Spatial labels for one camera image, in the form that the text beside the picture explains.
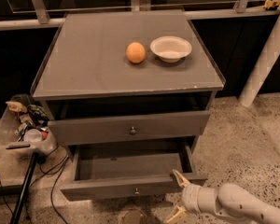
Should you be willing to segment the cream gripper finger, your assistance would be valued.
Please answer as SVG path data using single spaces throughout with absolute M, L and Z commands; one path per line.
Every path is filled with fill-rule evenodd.
M 165 224 L 176 224 L 188 217 L 188 211 L 183 206 L 175 206 L 172 213 L 165 219 Z
M 183 189 L 190 184 L 190 182 L 176 169 L 173 170 L 173 174 L 174 174 L 177 184 L 180 188 Z

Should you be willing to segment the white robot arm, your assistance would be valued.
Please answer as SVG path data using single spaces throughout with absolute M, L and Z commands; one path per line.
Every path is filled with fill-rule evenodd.
M 181 192 L 181 206 L 176 206 L 165 224 L 176 224 L 192 214 L 206 213 L 231 224 L 280 224 L 280 209 L 263 202 L 232 183 L 218 188 L 204 188 L 190 183 L 173 170 Z

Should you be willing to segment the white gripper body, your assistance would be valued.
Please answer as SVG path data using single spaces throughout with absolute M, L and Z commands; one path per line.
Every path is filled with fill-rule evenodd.
M 181 202 L 185 209 L 190 213 L 200 213 L 199 192 L 202 187 L 194 184 L 185 186 L 181 193 Z

